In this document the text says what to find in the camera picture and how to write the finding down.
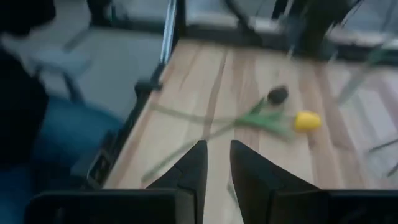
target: yellow tulip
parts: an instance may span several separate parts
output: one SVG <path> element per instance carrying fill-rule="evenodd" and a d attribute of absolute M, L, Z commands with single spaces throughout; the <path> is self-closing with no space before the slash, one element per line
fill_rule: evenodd
<path fill-rule="evenodd" d="M 300 111 L 294 121 L 296 131 L 312 131 L 322 125 L 321 118 L 311 111 Z"/>

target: dark round object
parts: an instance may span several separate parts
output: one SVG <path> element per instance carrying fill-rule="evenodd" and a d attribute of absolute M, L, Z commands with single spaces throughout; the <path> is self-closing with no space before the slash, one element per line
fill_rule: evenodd
<path fill-rule="evenodd" d="M 289 91 L 285 85 L 273 88 L 267 95 L 267 100 L 271 105 L 281 105 L 288 97 Z"/>

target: wooden tabletop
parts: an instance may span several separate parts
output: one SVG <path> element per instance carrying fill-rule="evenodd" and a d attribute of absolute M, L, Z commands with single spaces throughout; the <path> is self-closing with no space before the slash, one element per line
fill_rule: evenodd
<path fill-rule="evenodd" d="M 250 127 L 234 128 L 209 140 L 205 223 L 241 222 L 237 205 L 227 191 L 231 183 L 229 145 L 232 139 L 240 140 L 285 170 L 321 188 L 386 187 L 382 178 L 369 172 L 366 158 L 358 151 L 358 141 L 352 134 L 355 133 L 352 128 L 359 128 L 353 124 L 357 116 L 349 108 L 337 107 L 333 99 L 338 91 L 336 86 L 342 85 L 339 80 L 344 79 L 343 71 L 348 70 L 346 66 L 289 59 L 280 52 L 264 49 L 180 40 L 160 78 L 163 90 L 151 94 L 106 188 L 136 189 L 149 185 L 183 154 L 142 182 L 142 177 L 158 163 L 181 146 L 188 150 L 196 140 L 222 128 L 215 123 L 202 125 L 168 116 L 152 110 L 151 105 L 210 118 L 235 117 L 280 84 L 289 88 L 285 103 L 287 114 L 312 110 L 322 117 L 323 126 L 309 134 L 297 133 L 290 142 Z"/>

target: gray floor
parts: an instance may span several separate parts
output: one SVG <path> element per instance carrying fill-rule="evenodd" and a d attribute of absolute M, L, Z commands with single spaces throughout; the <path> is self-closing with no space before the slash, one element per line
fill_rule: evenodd
<path fill-rule="evenodd" d="M 115 0 L 132 17 L 164 19 L 166 0 Z M 227 13 L 219 0 L 187 0 L 188 19 L 202 11 Z M 275 0 L 240 0 L 238 4 L 246 14 L 270 17 Z M 365 0 L 345 28 L 379 32 L 384 23 L 391 0 Z M 26 61 L 28 55 L 46 45 L 63 46 L 77 33 L 86 29 L 89 12 L 85 0 L 56 0 L 57 18 L 34 31 L 26 39 L 3 37 L 4 45 Z M 395 21 L 387 23 L 393 30 Z M 78 79 L 85 99 L 96 106 L 111 110 L 126 119 L 136 100 L 134 85 L 139 78 L 149 78 L 159 61 L 162 37 L 137 32 L 92 30 L 74 49 L 90 56 L 91 67 Z M 45 76 L 51 92 L 66 95 L 59 77 Z"/>

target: light wood surface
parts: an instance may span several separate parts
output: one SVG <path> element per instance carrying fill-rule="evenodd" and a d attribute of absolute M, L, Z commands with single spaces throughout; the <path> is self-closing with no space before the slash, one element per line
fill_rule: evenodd
<path fill-rule="evenodd" d="M 358 137 L 358 132 L 363 132 L 364 121 L 358 118 L 357 108 L 352 102 L 339 108 L 333 99 L 349 79 L 348 71 L 355 66 L 291 60 L 280 52 L 180 40 L 161 76 L 163 90 L 151 94 L 106 188 L 136 189 L 149 185 L 182 154 L 152 180 L 142 183 L 142 176 L 156 164 L 185 143 L 203 139 L 220 129 L 218 124 L 202 125 L 164 115 L 150 109 L 151 103 L 199 116 L 235 117 L 279 84 L 289 88 L 287 114 L 312 110 L 322 117 L 323 126 L 310 134 L 296 134 L 291 142 L 249 127 L 235 128 L 208 141 L 204 223 L 241 223 L 239 209 L 227 191 L 231 182 L 232 139 L 242 141 L 321 188 L 391 188 L 394 185 L 390 180 L 369 171 L 369 158 L 363 152 L 364 136 Z"/>

